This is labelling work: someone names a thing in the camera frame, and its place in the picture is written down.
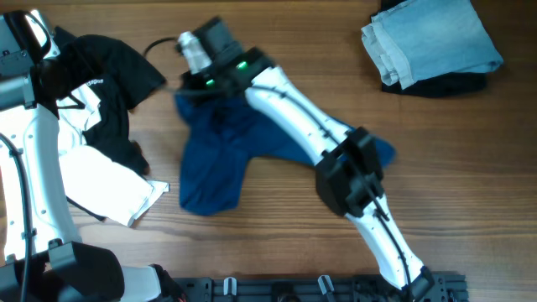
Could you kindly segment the blue polo shirt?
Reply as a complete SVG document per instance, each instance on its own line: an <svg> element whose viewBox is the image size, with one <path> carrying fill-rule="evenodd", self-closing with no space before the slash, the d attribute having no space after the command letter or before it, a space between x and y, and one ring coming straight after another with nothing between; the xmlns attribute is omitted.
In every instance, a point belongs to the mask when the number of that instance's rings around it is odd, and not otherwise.
<svg viewBox="0 0 537 302"><path fill-rule="evenodd" d="M275 122L241 97L195 105L177 96L179 115L190 127L180 165L179 205L198 216L238 206L251 159L269 157L312 167L306 152Z"/></svg>

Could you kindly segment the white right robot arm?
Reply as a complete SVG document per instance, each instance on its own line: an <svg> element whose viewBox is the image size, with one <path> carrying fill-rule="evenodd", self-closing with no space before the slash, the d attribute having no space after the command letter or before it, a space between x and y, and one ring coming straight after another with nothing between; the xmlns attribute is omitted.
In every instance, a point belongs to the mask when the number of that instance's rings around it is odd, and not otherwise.
<svg viewBox="0 0 537 302"><path fill-rule="evenodd" d="M182 33L176 48L189 66L175 95L190 126L180 205L203 216L236 207L257 157L308 164L317 195L357 228L381 276L404 299L423 298L433 278L404 240L382 187L388 145L324 113L262 50L244 49L220 18Z"/></svg>

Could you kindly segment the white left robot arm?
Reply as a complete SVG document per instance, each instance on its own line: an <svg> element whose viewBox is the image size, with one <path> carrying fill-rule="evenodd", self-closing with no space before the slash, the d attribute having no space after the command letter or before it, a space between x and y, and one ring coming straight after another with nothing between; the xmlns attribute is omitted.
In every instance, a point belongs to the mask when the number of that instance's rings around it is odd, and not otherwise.
<svg viewBox="0 0 537 302"><path fill-rule="evenodd" d="M4 301L155 301L153 267L122 266L105 248L85 244L73 222L58 155L56 102L95 78L101 66L85 47L68 44L49 57L44 25L18 10L1 17L1 162L8 237L1 269Z"/></svg>

